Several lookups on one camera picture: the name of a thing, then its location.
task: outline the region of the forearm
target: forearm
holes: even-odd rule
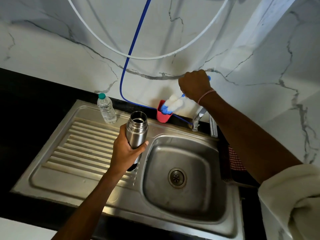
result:
[[[82,202],[53,240],[89,240],[99,221],[103,207],[123,174],[107,171],[90,195]]]
[[[276,139],[216,92],[204,96],[200,105],[214,118],[247,171],[259,183],[288,167],[301,164]]]

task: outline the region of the blue pipe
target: blue pipe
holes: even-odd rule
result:
[[[128,55],[131,55],[132,50],[134,49],[134,44],[136,43],[136,40],[137,40],[139,31],[140,31],[140,28],[141,28],[141,26],[142,26],[142,22],[143,22],[144,17],[145,17],[145,15],[146,15],[146,13],[147,13],[147,10],[148,10],[148,7],[149,7],[150,2],[151,2],[151,0],[147,0],[147,1],[146,1],[146,5],[144,6],[143,12],[142,12],[142,14],[141,14],[141,18],[140,18],[140,20],[139,20],[139,24],[138,24],[137,30],[136,30],[136,32],[135,32],[135,34],[134,34],[134,37],[133,37],[133,40],[132,40],[131,47],[130,47],[130,50],[129,50]],[[146,106],[146,105],[142,105],[142,104],[137,104],[137,103],[131,102],[131,101],[127,100],[127,99],[123,96],[123,94],[122,94],[122,83],[123,83],[123,78],[124,78],[124,76],[125,76],[125,72],[126,72],[126,69],[127,69],[127,65],[128,65],[129,59],[130,59],[130,58],[127,57],[127,59],[125,60],[125,64],[124,64],[123,71],[122,71],[122,75],[121,75],[121,79],[120,79],[120,95],[121,95],[121,97],[123,98],[124,101],[127,101],[127,102],[129,102],[129,103],[131,103],[131,104],[139,105],[139,106],[142,106],[142,107],[145,107],[145,108],[149,108],[149,109],[156,109],[156,108],[152,108],[152,107],[149,107],[149,106]],[[173,115],[174,115],[175,117],[181,119],[182,121],[187,122],[188,124],[192,125],[192,123],[190,123],[189,121],[186,121],[185,119],[179,117],[178,115],[176,115],[176,114],[173,114]]]

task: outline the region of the sink drain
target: sink drain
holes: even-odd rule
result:
[[[170,185],[176,189],[184,187],[187,183],[187,175],[181,168],[173,168],[168,174]]]

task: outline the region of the plastic water bottle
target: plastic water bottle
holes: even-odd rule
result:
[[[108,124],[113,124],[117,121],[115,110],[112,106],[112,101],[104,93],[99,93],[98,107],[101,111],[104,121]]]

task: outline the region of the hand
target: hand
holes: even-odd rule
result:
[[[126,124],[121,125],[119,135],[113,143],[113,153],[108,171],[111,170],[123,176],[137,157],[146,150],[148,144],[149,142],[145,141],[137,149],[132,149],[126,138]]]
[[[181,91],[196,103],[199,98],[212,88],[204,70],[187,72],[178,80]]]

